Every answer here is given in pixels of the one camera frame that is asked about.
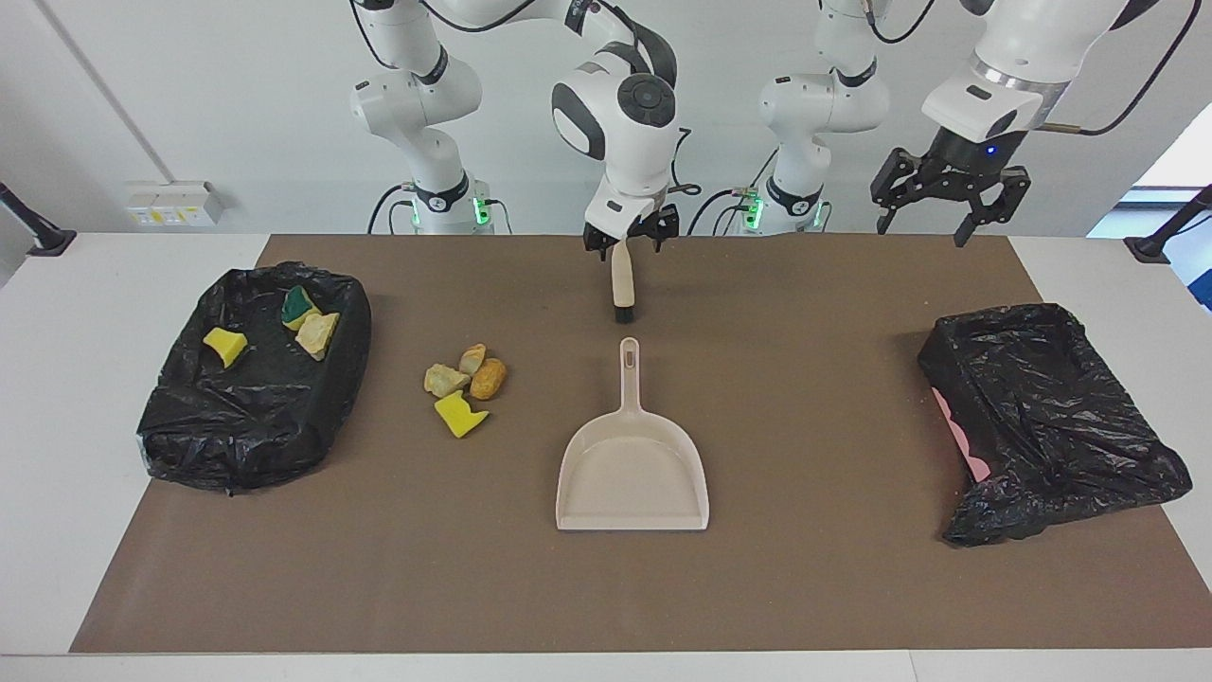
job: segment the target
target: green scouring pad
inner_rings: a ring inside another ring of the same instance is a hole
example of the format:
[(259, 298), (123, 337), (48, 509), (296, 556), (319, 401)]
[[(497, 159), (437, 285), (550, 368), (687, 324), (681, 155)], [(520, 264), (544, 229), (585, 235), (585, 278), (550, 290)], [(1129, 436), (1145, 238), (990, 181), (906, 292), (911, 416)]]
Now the green scouring pad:
[(293, 286), (286, 292), (286, 299), (282, 300), (282, 325), (286, 328), (298, 331), (307, 317), (318, 314), (321, 314), (320, 308), (315, 306), (305, 288)]

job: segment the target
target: garbage bag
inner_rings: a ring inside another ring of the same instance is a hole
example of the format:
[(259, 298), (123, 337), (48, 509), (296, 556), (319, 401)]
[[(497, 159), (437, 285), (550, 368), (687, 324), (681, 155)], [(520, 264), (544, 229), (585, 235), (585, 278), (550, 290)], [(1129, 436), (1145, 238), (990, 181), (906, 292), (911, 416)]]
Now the garbage bag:
[[(341, 313), (324, 361), (281, 322), (295, 285)], [(216, 326), (248, 338), (228, 369), (202, 345)], [(228, 271), (199, 298), (148, 400), (137, 432), (148, 474), (233, 494), (308, 472), (354, 407), (370, 339), (370, 302), (353, 276), (297, 262)]]
[(917, 363), (974, 465), (949, 543), (1023, 539), (1191, 489), (1182, 459), (1060, 305), (942, 317)]

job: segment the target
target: sponge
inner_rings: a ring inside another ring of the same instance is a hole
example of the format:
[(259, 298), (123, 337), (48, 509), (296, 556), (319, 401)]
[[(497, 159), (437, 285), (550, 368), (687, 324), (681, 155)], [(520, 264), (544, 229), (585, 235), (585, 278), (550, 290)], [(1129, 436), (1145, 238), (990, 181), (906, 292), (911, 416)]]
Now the sponge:
[(463, 392), (457, 391), (434, 403), (434, 409), (442, 417), (446, 426), (456, 439), (467, 436), (473, 429), (480, 426), (488, 413), (473, 413), (471, 406), (463, 400)]
[(286, 328), (298, 331), (307, 317), (318, 314), (320, 314), (320, 308), (311, 302), (307, 288), (293, 286), (286, 292), (286, 299), (282, 300), (282, 323)]
[(328, 353), (328, 340), (332, 339), (332, 332), (337, 328), (338, 319), (341, 319), (341, 313), (307, 315), (295, 339), (298, 340), (299, 346), (303, 346), (303, 350), (308, 355), (316, 361), (322, 361), (324, 356)]
[(216, 326), (202, 337), (202, 344), (215, 349), (215, 353), (223, 361), (223, 369), (227, 369), (248, 348), (248, 337), (238, 331), (228, 331)]

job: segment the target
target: beige dustpan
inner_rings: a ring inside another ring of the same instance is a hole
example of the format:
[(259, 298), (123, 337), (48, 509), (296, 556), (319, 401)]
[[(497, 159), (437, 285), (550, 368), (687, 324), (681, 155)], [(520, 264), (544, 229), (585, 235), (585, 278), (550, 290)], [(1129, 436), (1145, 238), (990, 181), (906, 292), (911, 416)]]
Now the beige dustpan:
[(619, 345), (618, 412), (581, 428), (568, 443), (555, 493), (561, 531), (703, 531), (707, 477), (698, 449), (676, 424), (640, 408), (640, 343)]

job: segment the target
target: white table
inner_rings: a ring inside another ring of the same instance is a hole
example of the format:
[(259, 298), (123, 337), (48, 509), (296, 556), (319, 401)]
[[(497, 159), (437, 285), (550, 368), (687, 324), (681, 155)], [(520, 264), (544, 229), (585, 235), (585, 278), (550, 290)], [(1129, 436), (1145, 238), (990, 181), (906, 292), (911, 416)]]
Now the white table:
[[(198, 294), (264, 235), (81, 234), (0, 288), (0, 680), (1207, 680), (1212, 649), (559, 655), (67, 655), (147, 486), (135, 445)], [(1119, 241), (1012, 239), (1073, 310), (1195, 491), (1165, 506), (1212, 577), (1212, 316)], [(81, 354), (87, 348), (90, 353)]]

